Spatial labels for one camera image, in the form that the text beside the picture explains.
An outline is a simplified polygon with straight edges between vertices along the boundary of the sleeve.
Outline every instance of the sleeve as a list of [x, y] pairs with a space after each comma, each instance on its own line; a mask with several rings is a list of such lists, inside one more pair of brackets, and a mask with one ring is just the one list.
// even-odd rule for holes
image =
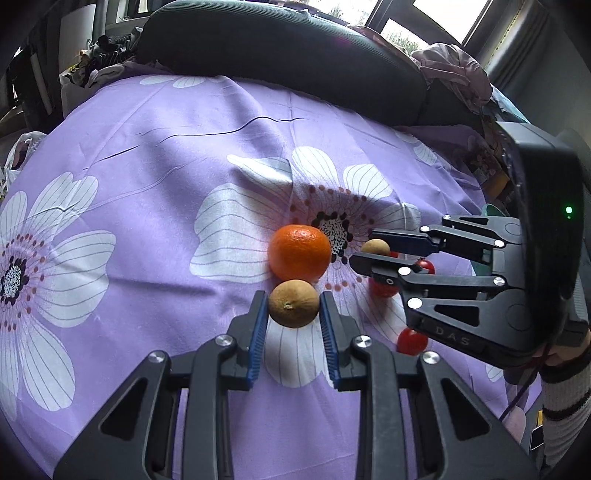
[[556, 465], [591, 413], [591, 346], [559, 367], [544, 366], [542, 379], [546, 463]]

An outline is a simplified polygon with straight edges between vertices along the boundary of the mandarin orange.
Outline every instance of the mandarin orange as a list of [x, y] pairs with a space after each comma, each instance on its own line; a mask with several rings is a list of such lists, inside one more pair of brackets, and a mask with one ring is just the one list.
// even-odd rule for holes
[[310, 225], [285, 225], [277, 230], [267, 248], [271, 271], [282, 281], [317, 281], [330, 264], [328, 237]]

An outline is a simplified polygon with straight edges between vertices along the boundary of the hand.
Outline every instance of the hand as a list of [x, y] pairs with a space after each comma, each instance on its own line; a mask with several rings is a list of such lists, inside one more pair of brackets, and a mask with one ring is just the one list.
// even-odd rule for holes
[[[582, 355], [582, 353], [587, 349], [589, 343], [591, 342], [591, 330], [587, 330], [587, 335], [581, 346], [554, 346], [550, 349], [550, 354], [546, 359], [546, 365], [549, 367], [557, 367], [558, 365], [564, 364], [566, 362], [570, 362], [575, 358]], [[534, 353], [534, 357], [541, 357], [544, 354], [544, 348], [546, 345], [542, 345], [539, 350]]]

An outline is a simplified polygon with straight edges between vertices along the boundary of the headrest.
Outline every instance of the headrest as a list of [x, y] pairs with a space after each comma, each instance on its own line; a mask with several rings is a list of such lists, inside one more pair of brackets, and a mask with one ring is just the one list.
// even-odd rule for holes
[[414, 125], [427, 91], [417, 69], [349, 28], [239, 0], [165, 5], [146, 22], [137, 60], [283, 85], [390, 126]]

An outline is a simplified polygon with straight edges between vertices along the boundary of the purple bedsheet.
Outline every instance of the purple bedsheet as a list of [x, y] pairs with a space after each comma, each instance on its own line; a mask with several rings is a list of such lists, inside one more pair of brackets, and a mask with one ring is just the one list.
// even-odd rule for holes
[[[476, 135], [429, 127], [415, 137], [225, 77], [127, 78], [77, 108], [0, 215], [0, 404], [33, 458], [51, 474], [150, 351], [194, 350], [256, 290], [271, 291], [267, 241], [286, 223], [321, 220], [334, 261], [316, 288], [393, 346], [400, 297], [370, 297], [347, 260], [370, 228], [480, 212], [477, 181], [417, 139], [442, 128], [455, 148]], [[472, 274], [467, 261], [430, 259], [438, 273]], [[495, 414], [507, 406], [501, 371], [429, 348]], [[236, 480], [352, 480], [359, 398], [331, 388], [318, 320], [298, 330], [269, 321], [264, 363], [253, 391], [230, 397]]]

